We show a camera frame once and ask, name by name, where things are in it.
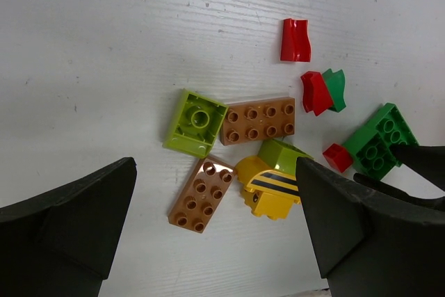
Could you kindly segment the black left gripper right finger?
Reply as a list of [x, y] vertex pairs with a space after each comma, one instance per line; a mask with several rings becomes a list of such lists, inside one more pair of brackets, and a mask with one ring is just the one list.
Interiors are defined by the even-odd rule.
[[296, 178], [319, 272], [333, 296], [443, 296], [444, 212], [308, 159]]

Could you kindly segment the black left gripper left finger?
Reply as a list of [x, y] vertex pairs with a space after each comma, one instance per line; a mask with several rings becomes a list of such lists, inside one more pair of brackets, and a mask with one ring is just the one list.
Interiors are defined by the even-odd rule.
[[2, 296], [98, 296], [136, 185], [122, 158], [1, 208]]

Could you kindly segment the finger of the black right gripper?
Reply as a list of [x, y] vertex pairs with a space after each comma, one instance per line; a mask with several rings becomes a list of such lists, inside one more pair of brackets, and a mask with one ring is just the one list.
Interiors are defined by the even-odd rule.
[[[390, 150], [399, 161], [444, 191], [444, 146], [397, 144], [392, 145]], [[444, 210], [444, 196], [435, 199], [412, 197], [396, 187], [358, 172], [353, 175], [353, 180], [403, 202], [437, 211]]]

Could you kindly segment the green large lego brick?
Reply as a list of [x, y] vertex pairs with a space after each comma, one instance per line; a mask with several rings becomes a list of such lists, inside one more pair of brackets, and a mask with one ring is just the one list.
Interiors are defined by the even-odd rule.
[[392, 168], [401, 166], [392, 145], [418, 145], [397, 105], [386, 103], [358, 128], [342, 146], [353, 158], [354, 169], [381, 180]]

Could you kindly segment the small red lego brick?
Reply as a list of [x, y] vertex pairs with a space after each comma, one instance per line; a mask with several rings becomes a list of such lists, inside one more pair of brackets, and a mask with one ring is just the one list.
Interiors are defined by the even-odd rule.
[[323, 156], [336, 171], [343, 173], [353, 164], [353, 158], [343, 146], [333, 143], [323, 152]]

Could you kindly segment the yellow striped lego piece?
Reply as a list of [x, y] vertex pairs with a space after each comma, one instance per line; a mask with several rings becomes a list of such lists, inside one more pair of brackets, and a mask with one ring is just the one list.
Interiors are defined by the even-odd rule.
[[253, 216], [285, 219], [292, 206], [301, 203], [296, 178], [271, 168], [257, 156], [239, 161], [236, 171], [241, 196]]

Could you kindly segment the dark green curved lego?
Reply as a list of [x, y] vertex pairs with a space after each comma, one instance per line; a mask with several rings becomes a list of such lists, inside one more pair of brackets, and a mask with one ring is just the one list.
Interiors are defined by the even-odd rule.
[[344, 99], [346, 77], [343, 70], [334, 72], [332, 69], [326, 70], [322, 77], [332, 98], [333, 105], [329, 108], [337, 113], [346, 108]]

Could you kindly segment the red curved lego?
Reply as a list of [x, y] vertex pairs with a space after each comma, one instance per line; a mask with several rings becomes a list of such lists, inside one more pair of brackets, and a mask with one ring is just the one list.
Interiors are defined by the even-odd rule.
[[311, 60], [311, 52], [308, 21], [284, 19], [280, 60], [308, 63]]
[[308, 71], [300, 78], [303, 84], [302, 105], [306, 113], [313, 112], [318, 116], [333, 106], [331, 94], [320, 72]]

